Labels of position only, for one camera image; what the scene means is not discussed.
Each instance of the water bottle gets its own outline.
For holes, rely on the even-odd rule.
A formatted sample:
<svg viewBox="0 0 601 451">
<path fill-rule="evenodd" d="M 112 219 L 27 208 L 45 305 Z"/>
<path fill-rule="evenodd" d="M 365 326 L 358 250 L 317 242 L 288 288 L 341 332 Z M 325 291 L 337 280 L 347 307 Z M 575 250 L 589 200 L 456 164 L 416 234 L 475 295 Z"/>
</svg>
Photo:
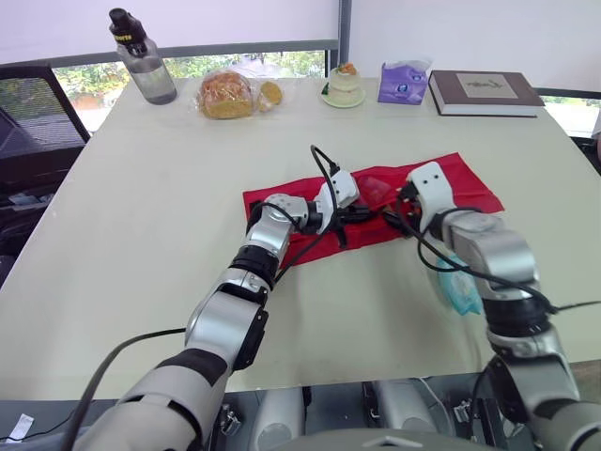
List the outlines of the water bottle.
<svg viewBox="0 0 601 451">
<path fill-rule="evenodd" d="M 176 87 L 140 21 L 122 8 L 109 12 L 109 27 L 116 40 L 116 52 L 128 68 L 131 78 L 150 103 L 163 105 L 177 96 Z"/>
</svg>

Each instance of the gray robot arm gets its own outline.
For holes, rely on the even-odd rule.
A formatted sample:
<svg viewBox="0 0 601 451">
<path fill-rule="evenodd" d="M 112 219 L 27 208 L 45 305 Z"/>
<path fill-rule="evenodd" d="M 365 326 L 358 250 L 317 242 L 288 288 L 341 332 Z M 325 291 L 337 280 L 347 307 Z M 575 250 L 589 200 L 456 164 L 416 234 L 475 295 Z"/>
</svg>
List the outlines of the gray robot arm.
<svg viewBox="0 0 601 451">
<path fill-rule="evenodd" d="M 331 176 L 336 205 L 326 183 L 313 201 L 275 194 L 263 206 L 245 243 L 208 296 L 194 310 L 185 349 L 150 370 L 76 442 L 85 451 L 193 451 L 208 438 L 222 404 L 227 379 L 249 366 L 264 335 L 264 309 L 290 235 L 321 233 L 334 209 L 359 196 L 344 170 Z"/>
<path fill-rule="evenodd" d="M 524 288 L 539 287 L 528 244 L 501 218 L 455 210 L 451 187 L 437 163 L 413 171 L 410 191 L 422 208 L 421 231 L 443 241 L 471 270 Z M 601 449 L 601 406 L 581 402 L 555 328 L 550 305 L 523 289 L 476 278 L 487 338 L 496 356 L 488 371 L 501 410 L 525 423 L 549 451 Z"/>
</svg>

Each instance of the white wall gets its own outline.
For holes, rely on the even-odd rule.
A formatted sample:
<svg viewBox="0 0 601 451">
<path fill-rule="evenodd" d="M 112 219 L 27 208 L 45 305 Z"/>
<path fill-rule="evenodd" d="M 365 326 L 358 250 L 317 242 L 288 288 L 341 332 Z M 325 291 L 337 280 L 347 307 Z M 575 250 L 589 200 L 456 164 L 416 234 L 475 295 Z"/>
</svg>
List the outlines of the white wall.
<svg viewBox="0 0 601 451">
<path fill-rule="evenodd" d="M 337 0 L 3 0 L 0 64 L 111 52 L 111 8 L 161 47 L 337 39 Z"/>
<path fill-rule="evenodd" d="M 349 60 L 362 74 L 415 54 L 435 69 L 601 91 L 601 0 L 353 0 Z"/>
</svg>

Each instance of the purple tissue box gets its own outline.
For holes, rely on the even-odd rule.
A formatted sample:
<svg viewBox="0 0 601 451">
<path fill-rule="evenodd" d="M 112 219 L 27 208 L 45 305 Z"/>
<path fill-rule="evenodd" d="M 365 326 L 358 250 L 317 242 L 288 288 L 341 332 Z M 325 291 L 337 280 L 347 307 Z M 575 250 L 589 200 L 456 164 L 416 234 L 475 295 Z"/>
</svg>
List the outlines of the purple tissue box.
<svg viewBox="0 0 601 451">
<path fill-rule="evenodd" d="M 425 70 L 417 70 L 408 65 L 386 68 L 386 64 L 382 64 L 378 101 L 419 105 L 427 88 Z"/>
</svg>

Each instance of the red cloth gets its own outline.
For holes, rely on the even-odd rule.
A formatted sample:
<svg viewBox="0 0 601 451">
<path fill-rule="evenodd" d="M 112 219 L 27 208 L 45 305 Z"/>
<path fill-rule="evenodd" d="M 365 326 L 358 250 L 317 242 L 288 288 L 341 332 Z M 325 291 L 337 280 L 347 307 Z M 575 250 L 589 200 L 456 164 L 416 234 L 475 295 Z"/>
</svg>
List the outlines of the red cloth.
<svg viewBox="0 0 601 451">
<path fill-rule="evenodd" d="M 458 207 L 476 207 L 487 213 L 503 210 L 500 200 L 471 172 L 471 169 L 458 153 L 445 155 L 429 160 L 429 162 L 438 162 L 442 167 L 444 175 L 453 187 L 454 199 Z M 424 163 L 428 162 L 398 167 L 374 166 L 354 172 L 353 176 L 361 193 L 360 203 L 367 204 L 370 210 L 377 210 L 388 204 L 391 204 L 394 208 L 397 190 L 405 185 L 408 173 Z M 263 201 L 275 193 L 297 195 L 307 200 L 313 200 L 323 182 L 323 177 L 313 177 L 292 181 L 273 188 L 246 191 L 242 193 L 246 216 L 248 218 L 250 215 L 250 206 L 253 203 Z M 345 226 L 345 232 L 348 241 L 346 249 L 358 249 L 369 244 L 393 240 L 400 236 L 398 231 L 386 224 L 381 215 L 364 223 L 347 225 Z M 292 235 L 290 246 L 282 264 L 285 265 L 289 258 L 296 255 L 300 249 L 315 238 L 315 235 L 301 235 L 298 233 Z M 328 233 L 297 264 L 328 257 L 346 249 L 340 248 L 334 233 Z"/>
</svg>

